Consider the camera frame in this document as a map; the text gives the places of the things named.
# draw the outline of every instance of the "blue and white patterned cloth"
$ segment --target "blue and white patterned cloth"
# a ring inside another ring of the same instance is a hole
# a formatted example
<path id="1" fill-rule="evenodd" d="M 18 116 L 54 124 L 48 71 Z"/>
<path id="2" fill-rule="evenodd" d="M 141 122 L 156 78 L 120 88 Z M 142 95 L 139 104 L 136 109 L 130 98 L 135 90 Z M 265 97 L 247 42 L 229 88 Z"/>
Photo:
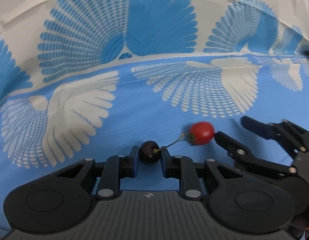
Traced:
<path id="1" fill-rule="evenodd" d="M 167 145 L 211 122 L 289 165 L 249 115 L 309 130 L 309 0 L 0 0 L 0 235 L 14 188 L 86 157 Z M 232 164 L 214 142 L 172 155 Z M 123 189 L 177 189 L 140 165 Z"/>

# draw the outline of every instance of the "cherry stem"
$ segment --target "cherry stem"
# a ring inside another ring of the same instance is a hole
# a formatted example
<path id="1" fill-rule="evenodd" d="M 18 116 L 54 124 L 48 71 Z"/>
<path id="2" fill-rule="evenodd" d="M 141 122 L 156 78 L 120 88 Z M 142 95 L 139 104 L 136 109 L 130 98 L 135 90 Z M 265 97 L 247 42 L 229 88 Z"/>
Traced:
<path id="1" fill-rule="evenodd" d="M 184 136 L 185 136 L 185 133 L 183 132 L 183 133 L 180 135 L 180 137 L 179 137 L 178 140 L 174 141 L 173 143 L 170 143 L 168 146 L 161 147 L 160 149 L 154 149 L 153 152 L 154 152 L 154 153 L 157 153 L 157 152 L 160 152 L 162 149 L 168 148 L 169 146 L 171 146 L 171 145 L 175 144 L 176 142 L 180 141 L 180 140 L 182 139 L 182 137 L 184 137 Z"/>

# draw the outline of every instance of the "fan pattern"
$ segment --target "fan pattern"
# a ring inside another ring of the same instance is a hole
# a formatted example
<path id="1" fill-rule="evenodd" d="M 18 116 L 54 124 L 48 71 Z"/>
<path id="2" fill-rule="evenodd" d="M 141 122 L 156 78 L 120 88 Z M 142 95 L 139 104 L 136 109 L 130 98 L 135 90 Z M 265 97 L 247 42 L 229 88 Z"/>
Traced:
<path id="1" fill-rule="evenodd" d="M 30 76 L 16 66 L 8 45 L 0 39 L 0 102 L 15 90 L 32 87 L 29 80 Z"/>
<path id="2" fill-rule="evenodd" d="M 294 55 L 296 49 L 302 40 L 301 29 L 298 26 L 285 28 L 282 40 L 274 46 L 274 53 Z"/>
<path id="3" fill-rule="evenodd" d="M 137 78 L 146 78 L 153 92 L 163 90 L 163 101 L 170 99 L 172 106 L 180 105 L 182 111 L 202 116 L 224 118 L 244 113 L 257 93 L 258 67 L 246 58 L 214 59 L 210 64 L 186 61 L 141 65 L 131 71 Z"/>
<path id="4" fill-rule="evenodd" d="M 309 59 L 303 57 L 260 57 L 254 56 L 257 64 L 269 66 L 272 77 L 292 91 L 301 91 L 303 82 L 300 76 L 301 67 L 309 77 Z"/>
<path id="5" fill-rule="evenodd" d="M 72 158 L 108 117 L 117 75 L 112 71 L 62 84 L 49 101 L 42 95 L 7 100 L 0 113 L 8 159 L 28 169 Z"/>
<path id="6" fill-rule="evenodd" d="M 194 52 L 197 22 L 190 0 L 57 2 L 38 45 L 44 82 L 106 67 L 117 57 Z"/>
<path id="7" fill-rule="evenodd" d="M 260 0 L 238 0 L 228 5 L 212 33 L 204 52 L 239 52 L 248 44 L 252 52 L 269 54 L 278 36 L 278 19 Z"/>

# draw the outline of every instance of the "cherry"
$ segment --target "cherry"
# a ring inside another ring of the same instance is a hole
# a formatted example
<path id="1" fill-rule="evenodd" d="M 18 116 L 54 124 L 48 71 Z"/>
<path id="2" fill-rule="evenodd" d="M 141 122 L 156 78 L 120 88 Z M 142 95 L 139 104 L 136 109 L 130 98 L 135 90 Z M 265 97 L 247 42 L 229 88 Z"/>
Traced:
<path id="1" fill-rule="evenodd" d="M 154 151 L 159 150 L 159 145 L 154 141 L 146 141 L 139 148 L 139 160 L 144 165 L 154 165 L 160 160 L 160 152 Z"/>

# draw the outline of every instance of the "tomato stem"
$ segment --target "tomato stem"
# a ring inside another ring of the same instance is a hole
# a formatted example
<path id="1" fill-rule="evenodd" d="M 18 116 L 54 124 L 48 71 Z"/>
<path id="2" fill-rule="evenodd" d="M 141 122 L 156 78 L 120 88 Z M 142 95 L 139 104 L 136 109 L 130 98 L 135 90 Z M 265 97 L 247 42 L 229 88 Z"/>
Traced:
<path id="1" fill-rule="evenodd" d="M 196 140 L 196 136 L 194 133 L 190 133 L 189 134 L 189 141 L 191 142 L 192 145 L 196 144 L 195 140 Z"/>
<path id="2" fill-rule="evenodd" d="M 179 137 L 178 140 L 174 141 L 173 143 L 170 143 L 168 146 L 161 147 L 160 149 L 154 149 L 153 152 L 154 152 L 154 153 L 157 153 L 157 152 L 160 152 L 162 149 L 168 148 L 169 146 L 171 146 L 171 145 L 175 144 L 176 142 L 180 141 L 180 140 L 182 139 L 182 137 L 184 137 L 184 135 L 185 135 L 185 133 L 183 132 L 183 133 L 180 135 L 180 137 Z"/>

